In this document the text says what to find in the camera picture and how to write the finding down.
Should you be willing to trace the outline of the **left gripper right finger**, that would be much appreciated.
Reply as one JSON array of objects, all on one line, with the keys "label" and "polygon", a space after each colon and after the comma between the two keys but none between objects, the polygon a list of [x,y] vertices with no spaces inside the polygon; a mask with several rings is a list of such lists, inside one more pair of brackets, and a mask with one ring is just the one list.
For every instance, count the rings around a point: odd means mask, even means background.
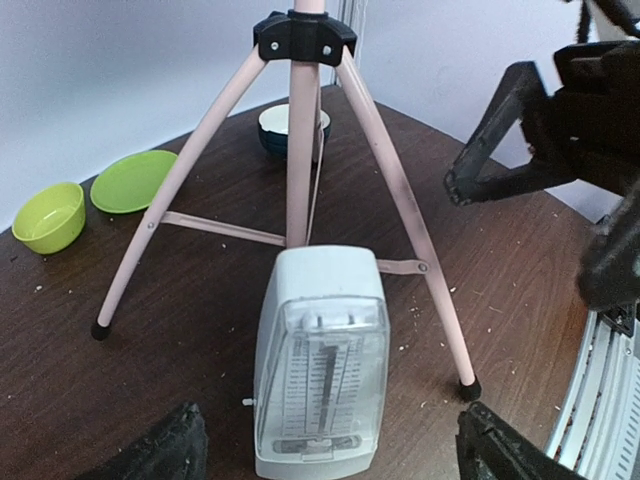
[{"label": "left gripper right finger", "polygon": [[456,453],[462,480],[575,480],[582,476],[560,465],[480,401],[457,419]]}]

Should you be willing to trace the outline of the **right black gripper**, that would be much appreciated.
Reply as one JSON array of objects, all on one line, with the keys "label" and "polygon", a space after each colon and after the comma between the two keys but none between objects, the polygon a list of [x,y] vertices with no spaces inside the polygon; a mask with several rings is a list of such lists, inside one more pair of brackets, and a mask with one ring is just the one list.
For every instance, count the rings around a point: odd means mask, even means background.
[{"label": "right black gripper", "polygon": [[[537,66],[505,70],[475,131],[444,176],[457,206],[497,201],[582,180],[624,196],[594,231],[577,287],[595,311],[639,301],[639,42],[574,44],[556,51],[561,86],[547,95]],[[531,159],[480,175],[513,125]]]}]

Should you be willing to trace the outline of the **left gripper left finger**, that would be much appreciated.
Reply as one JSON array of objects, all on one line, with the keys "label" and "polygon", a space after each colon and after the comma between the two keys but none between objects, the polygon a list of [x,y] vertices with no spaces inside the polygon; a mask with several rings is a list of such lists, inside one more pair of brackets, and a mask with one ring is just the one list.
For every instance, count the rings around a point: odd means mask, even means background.
[{"label": "left gripper left finger", "polygon": [[199,405],[184,402],[88,479],[205,479],[208,436]]}]

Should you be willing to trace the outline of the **white metronome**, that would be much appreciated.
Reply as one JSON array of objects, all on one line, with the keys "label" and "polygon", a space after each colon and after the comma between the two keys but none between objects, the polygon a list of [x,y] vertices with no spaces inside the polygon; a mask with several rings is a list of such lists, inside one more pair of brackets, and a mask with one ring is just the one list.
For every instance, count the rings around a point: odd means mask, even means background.
[{"label": "white metronome", "polygon": [[368,470],[384,412],[390,321],[369,249],[286,249],[264,296],[253,383],[255,472],[344,479]]}]

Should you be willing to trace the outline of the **pink music stand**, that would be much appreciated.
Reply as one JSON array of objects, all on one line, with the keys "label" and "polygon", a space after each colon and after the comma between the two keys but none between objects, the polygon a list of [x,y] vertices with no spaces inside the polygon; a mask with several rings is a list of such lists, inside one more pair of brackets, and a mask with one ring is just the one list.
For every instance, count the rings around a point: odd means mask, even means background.
[{"label": "pink music stand", "polygon": [[[418,274],[425,278],[458,372],[459,395],[465,401],[480,397],[482,387],[472,367],[426,223],[386,126],[356,66],[356,41],[355,32],[330,17],[322,1],[297,1],[288,12],[273,12],[255,25],[249,56],[188,138],[144,213],[91,327],[94,339],[101,341],[109,336],[111,320],[122,295],[148,243],[162,223],[175,223],[286,248],[308,243],[315,208],[315,196],[310,191],[311,166],[319,163],[324,146],[319,69],[327,65],[334,69],[341,81],[416,255],[413,260],[379,261],[378,266],[386,273]],[[204,148],[246,90],[273,60],[290,63],[285,235],[170,211],[171,202]]]}]

